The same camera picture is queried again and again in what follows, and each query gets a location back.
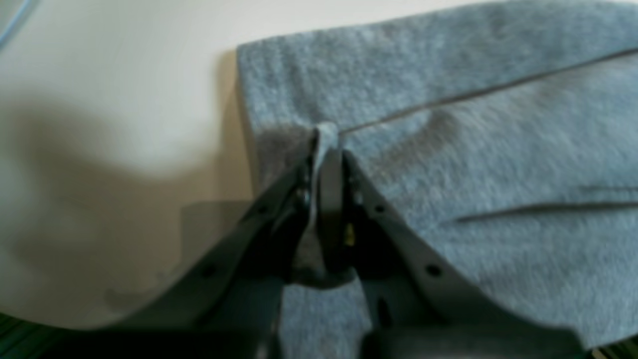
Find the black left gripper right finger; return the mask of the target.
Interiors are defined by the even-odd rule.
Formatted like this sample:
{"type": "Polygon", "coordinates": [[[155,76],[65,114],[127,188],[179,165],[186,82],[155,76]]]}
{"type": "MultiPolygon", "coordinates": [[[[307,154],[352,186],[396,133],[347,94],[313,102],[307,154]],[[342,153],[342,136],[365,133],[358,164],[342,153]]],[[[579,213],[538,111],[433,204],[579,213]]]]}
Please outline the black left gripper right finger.
{"type": "Polygon", "coordinates": [[[404,223],[353,155],[328,150],[319,169],[319,238],[326,270],[353,270],[372,330],[361,359],[575,359],[570,329],[504,309],[404,223]]]}

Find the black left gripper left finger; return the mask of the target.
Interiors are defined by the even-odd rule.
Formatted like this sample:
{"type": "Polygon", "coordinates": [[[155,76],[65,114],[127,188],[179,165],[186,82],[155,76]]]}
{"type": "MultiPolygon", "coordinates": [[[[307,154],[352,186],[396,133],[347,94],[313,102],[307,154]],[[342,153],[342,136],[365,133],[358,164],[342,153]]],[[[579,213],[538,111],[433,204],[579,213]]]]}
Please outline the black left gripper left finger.
{"type": "Polygon", "coordinates": [[[75,334],[52,359],[282,359],[281,296],[309,222],[318,137],[171,288],[114,325],[75,334]]]}

